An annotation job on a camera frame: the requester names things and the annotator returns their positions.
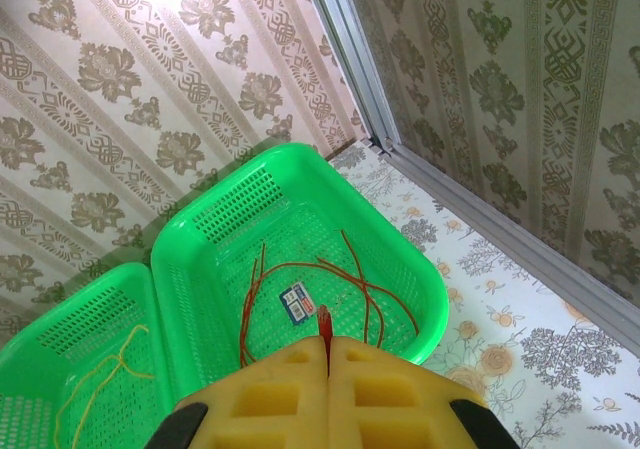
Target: floor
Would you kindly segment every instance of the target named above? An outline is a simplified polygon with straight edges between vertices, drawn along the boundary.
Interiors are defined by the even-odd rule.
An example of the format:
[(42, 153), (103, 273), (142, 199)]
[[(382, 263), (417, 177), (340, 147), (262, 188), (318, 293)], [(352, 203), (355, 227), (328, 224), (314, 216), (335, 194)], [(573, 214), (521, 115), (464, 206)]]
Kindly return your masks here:
[(333, 166), (438, 268), (424, 367), (482, 394), (524, 449), (640, 447), (640, 361), (362, 143)]

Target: metal strip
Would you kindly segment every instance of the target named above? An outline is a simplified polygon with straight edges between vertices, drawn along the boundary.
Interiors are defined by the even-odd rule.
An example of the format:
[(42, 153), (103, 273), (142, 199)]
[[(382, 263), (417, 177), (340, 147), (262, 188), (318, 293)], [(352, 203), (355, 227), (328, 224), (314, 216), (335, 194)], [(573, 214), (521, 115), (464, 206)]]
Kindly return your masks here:
[(365, 127), (380, 146), (387, 139), (399, 142), (398, 129), (353, 0), (313, 2)]

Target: label tag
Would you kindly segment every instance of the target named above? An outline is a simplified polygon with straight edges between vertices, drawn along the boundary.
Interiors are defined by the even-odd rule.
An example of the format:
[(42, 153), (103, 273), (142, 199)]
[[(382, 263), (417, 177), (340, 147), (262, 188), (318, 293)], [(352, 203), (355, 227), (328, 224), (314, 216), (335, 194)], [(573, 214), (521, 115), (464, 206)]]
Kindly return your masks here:
[(302, 282), (296, 282), (280, 294), (280, 300), (289, 314), (289, 319), (296, 326), (309, 319), (316, 312), (316, 305)]

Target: floral wallpaper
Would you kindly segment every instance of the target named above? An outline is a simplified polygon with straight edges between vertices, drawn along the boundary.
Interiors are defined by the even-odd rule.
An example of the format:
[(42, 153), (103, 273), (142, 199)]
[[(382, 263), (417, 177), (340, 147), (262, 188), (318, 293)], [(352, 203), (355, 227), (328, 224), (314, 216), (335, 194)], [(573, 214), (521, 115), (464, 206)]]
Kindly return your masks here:
[(640, 305), (639, 0), (354, 0), (401, 140)]
[(0, 345), (264, 148), (363, 135), (311, 0), (0, 0)]
[(522, 449), (640, 447), (637, 357), (361, 143), (332, 164), (445, 281), (424, 367), (482, 395)]

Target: black rubber pad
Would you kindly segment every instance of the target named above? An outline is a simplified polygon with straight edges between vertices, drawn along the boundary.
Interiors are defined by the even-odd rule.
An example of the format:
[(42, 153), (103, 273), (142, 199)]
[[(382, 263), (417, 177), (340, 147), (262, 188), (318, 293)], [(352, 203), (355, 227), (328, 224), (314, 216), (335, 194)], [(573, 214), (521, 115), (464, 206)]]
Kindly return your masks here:
[(168, 415), (145, 449), (188, 449), (209, 407), (196, 402)]
[(520, 449), (498, 418), (486, 407), (465, 399), (449, 405), (478, 449)]

